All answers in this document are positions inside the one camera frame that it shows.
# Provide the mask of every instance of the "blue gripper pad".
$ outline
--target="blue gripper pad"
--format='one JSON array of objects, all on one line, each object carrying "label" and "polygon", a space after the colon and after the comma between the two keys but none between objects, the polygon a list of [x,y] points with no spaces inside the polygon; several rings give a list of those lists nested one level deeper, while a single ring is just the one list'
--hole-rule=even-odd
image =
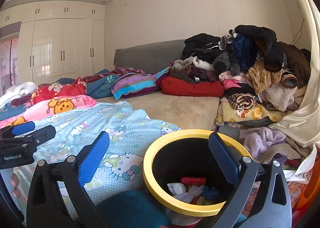
[{"label": "blue gripper pad", "polygon": [[29,121],[26,123],[23,123],[21,125],[17,125],[12,129],[12,134],[19,136],[22,135],[24,133],[30,132],[35,130],[36,125],[34,124],[33,121]]},{"label": "blue gripper pad", "polygon": [[239,161],[235,159],[232,152],[216,132],[210,134],[208,143],[209,149],[217,161],[227,182],[234,186],[238,186],[240,168]]},{"label": "blue gripper pad", "polygon": [[83,187],[85,183],[89,183],[92,180],[94,173],[97,171],[97,168],[103,159],[103,156],[106,154],[109,148],[109,144],[109,134],[102,131],[93,142],[93,148],[79,166],[78,180],[81,187]]}]

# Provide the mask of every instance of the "light blue blanket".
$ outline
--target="light blue blanket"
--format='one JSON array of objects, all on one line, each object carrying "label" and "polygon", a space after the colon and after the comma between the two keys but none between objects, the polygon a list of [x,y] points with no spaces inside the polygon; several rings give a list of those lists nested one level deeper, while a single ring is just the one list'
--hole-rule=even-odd
[{"label": "light blue blanket", "polygon": [[[20,179],[19,204],[24,215],[32,175],[39,160],[61,162],[71,154],[77,155],[101,131],[106,131],[110,137],[109,149],[92,181],[84,186],[97,204],[121,191],[139,188],[144,183],[142,162],[149,145],[162,135],[179,130],[165,121],[151,120],[142,109],[134,111],[125,101],[98,103],[92,108],[75,109],[34,123],[36,130],[53,125],[56,136],[38,147],[33,164],[14,169]],[[76,212],[64,184],[60,182],[59,187],[71,217],[75,218]]]}]

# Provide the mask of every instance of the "red can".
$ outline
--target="red can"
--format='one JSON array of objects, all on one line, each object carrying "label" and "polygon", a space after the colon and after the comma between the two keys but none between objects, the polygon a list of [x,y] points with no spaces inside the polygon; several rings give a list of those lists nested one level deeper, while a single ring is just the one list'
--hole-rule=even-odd
[{"label": "red can", "polygon": [[182,177],[180,183],[184,185],[205,185],[205,177]]}]

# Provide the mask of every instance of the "metal screw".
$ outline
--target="metal screw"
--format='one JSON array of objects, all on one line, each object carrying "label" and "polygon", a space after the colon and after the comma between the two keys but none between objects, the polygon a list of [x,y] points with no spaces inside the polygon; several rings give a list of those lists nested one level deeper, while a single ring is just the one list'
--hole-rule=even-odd
[{"label": "metal screw", "polygon": [[40,160],[39,162],[38,162],[38,165],[39,166],[43,166],[45,164],[45,161],[44,160]]},{"label": "metal screw", "polygon": [[69,162],[69,163],[71,163],[71,162],[73,162],[73,161],[75,161],[76,160],[76,157],[74,156],[74,155],[71,155],[71,156],[69,156],[68,158],[67,158],[67,161]]},{"label": "metal screw", "polygon": [[279,163],[279,161],[273,161],[273,164],[275,165],[275,166],[280,166],[280,163]]},{"label": "metal screw", "polygon": [[243,157],[243,161],[246,163],[250,163],[251,162],[251,158],[249,158],[248,156],[244,156]]}]

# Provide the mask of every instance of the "red pillow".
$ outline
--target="red pillow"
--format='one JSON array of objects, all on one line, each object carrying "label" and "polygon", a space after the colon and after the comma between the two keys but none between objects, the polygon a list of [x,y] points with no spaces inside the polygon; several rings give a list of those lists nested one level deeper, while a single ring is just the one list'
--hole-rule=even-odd
[{"label": "red pillow", "polygon": [[160,83],[162,92],[164,94],[176,95],[176,96],[211,96],[222,97],[223,86],[220,81],[215,82],[201,82],[198,84],[187,83],[183,80],[166,77]]},{"label": "red pillow", "polygon": [[79,77],[73,84],[62,85],[53,83],[50,86],[44,86],[37,89],[31,97],[31,104],[37,104],[43,100],[50,100],[59,96],[77,96],[85,95],[87,84]]}]

